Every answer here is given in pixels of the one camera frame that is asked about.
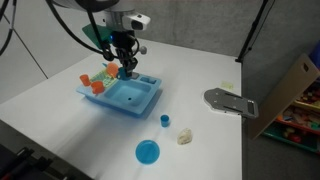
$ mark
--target shelf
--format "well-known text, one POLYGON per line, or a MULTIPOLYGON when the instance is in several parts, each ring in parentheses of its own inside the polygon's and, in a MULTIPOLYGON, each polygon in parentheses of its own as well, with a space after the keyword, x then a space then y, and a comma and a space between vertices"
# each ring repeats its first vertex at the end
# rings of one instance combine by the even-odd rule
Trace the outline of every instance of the shelf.
POLYGON ((276 122, 278 123, 281 123, 281 124, 285 124, 285 125, 288 125, 288 126, 292 126, 292 127, 295 127, 297 129, 301 129, 303 131, 307 131, 307 132, 311 132, 311 133, 314 133, 314 134, 317 134, 317 135, 320 135, 320 131, 317 131, 317 130, 313 130, 309 127, 305 127, 305 126, 302 126, 300 124, 297 124, 295 122, 290 122, 290 121, 282 121, 282 120, 275 120, 276 122))
POLYGON ((300 101, 297 101, 297 100, 293 101, 292 106, 303 108, 303 109, 307 109, 307 110, 312 110, 312 111, 315 111, 317 113, 320 113, 320 107, 319 106, 303 103, 303 102, 300 102, 300 101))
POLYGON ((263 134, 265 136, 271 137, 273 139, 277 139, 279 141, 282 142, 286 142, 288 144, 300 147, 302 149, 314 152, 314 153, 318 153, 319 154, 319 136, 315 135, 315 134, 308 134, 305 136, 301 136, 302 137, 302 141, 301 143, 295 143, 293 141, 290 141, 286 138, 283 137, 283 132, 286 129, 286 125, 284 124, 280 124, 278 122, 273 122, 264 132, 263 134))

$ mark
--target blue circular plate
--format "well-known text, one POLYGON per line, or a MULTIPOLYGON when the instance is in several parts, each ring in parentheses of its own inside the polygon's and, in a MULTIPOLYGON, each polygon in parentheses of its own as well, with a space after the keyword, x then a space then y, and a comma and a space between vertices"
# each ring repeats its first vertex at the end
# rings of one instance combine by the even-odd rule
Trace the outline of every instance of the blue circular plate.
POLYGON ((141 141, 136 148, 136 157, 142 164, 154 163, 159 155, 159 146, 152 140, 141 141))

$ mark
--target gray wall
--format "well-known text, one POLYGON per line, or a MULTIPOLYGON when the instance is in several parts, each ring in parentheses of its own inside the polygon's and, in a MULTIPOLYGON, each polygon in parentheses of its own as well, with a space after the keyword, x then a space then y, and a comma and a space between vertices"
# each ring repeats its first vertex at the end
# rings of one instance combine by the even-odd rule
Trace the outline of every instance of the gray wall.
MULTIPOLYGON (((151 17, 139 37, 238 56, 262 0, 175 0, 136 3, 151 17)), ((319 0, 276 0, 243 66, 243 95, 259 103, 301 53, 320 40, 319 0)))

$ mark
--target green block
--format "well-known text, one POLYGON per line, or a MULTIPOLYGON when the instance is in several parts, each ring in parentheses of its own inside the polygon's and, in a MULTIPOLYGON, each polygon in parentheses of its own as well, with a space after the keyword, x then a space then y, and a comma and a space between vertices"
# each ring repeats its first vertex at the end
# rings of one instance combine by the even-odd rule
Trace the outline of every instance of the green block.
MULTIPOLYGON (((100 26, 100 25, 97 25, 97 28, 100 33, 101 40, 103 42, 108 41, 109 44, 112 43, 112 39, 111 39, 112 30, 108 29, 107 27, 100 26)), ((85 27, 83 27, 82 31, 99 49, 101 49, 100 44, 98 42, 96 34, 93 31, 91 24, 88 24, 85 27)))

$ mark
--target black pole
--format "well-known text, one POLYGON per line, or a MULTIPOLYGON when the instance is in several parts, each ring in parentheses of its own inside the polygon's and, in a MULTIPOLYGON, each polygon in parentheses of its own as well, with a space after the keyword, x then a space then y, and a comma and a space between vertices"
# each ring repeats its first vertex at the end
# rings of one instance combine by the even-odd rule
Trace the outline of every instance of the black pole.
POLYGON ((249 32, 249 34, 247 36, 247 39, 246 39, 244 45, 242 46, 241 52, 240 52, 238 58, 236 59, 236 62, 240 62, 240 63, 243 62, 243 57, 245 56, 245 53, 246 53, 246 51, 248 49, 248 46, 249 46, 249 43, 250 43, 250 41, 251 41, 251 39, 252 39, 252 37, 254 35, 254 32, 256 31, 256 29, 257 29, 257 27, 259 25, 262 13, 263 13, 264 9, 266 8, 266 5, 268 4, 268 1, 269 0, 263 0, 263 3, 261 5, 261 7, 260 7, 260 10, 259 10, 258 14, 257 14, 257 17, 252 23, 250 32, 249 32))

